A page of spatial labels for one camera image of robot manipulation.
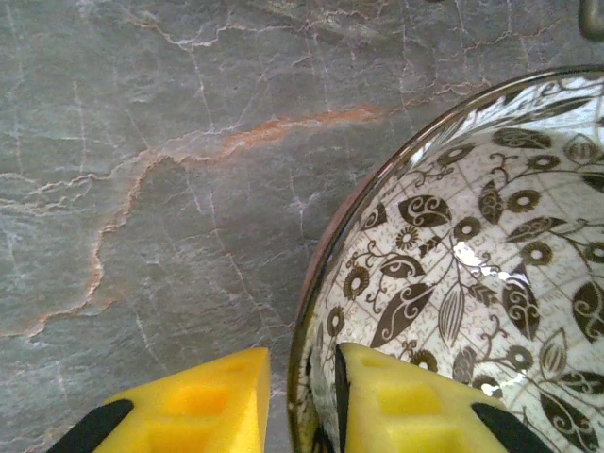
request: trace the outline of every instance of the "countertop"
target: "countertop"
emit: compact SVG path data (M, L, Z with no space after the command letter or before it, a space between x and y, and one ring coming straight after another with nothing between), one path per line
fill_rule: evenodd
M0 451L253 345L355 184L463 98L604 62L567 0L5 0Z

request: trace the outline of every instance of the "ceramic bowl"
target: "ceramic bowl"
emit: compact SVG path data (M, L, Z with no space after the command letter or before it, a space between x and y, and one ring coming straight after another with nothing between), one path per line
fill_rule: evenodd
M553 451L600 451L603 90L602 67L502 84L359 186L303 288L288 382L295 452L337 451L343 342L501 398Z

